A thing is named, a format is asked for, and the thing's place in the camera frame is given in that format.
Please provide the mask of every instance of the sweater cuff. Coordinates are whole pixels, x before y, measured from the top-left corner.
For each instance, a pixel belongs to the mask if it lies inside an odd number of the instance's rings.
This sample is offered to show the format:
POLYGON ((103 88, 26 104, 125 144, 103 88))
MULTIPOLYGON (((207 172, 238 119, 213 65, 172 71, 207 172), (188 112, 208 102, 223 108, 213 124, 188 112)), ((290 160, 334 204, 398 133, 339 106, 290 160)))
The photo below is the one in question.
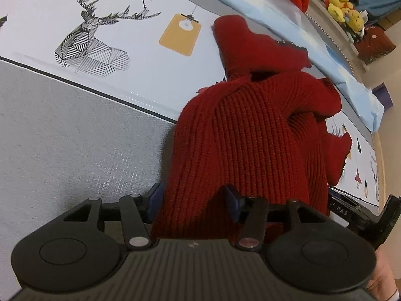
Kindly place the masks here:
POLYGON ((400 294, 397 289, 396 292, 392 295, 392 297, 389 298, 387 301, 399 301, 399 300, 400 300, 400 294))

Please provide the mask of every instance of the gray fabric surface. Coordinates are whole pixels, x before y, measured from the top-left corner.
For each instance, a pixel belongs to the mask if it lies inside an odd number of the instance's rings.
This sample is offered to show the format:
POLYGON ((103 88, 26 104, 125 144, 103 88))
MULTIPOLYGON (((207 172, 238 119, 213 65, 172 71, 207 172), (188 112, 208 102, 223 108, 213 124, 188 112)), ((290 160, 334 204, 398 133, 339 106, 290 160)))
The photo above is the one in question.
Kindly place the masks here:
MULTIPOLYGON (((192 1, 236 13, 217 0, 192 1)), ((343 107, 370 142, 345 99, 343 107)), ((165 181, 172 131, 172 123, 0 61, 0 300, 19 290, 10 256, 24 236, 90 196, 117 201, 165 181)))

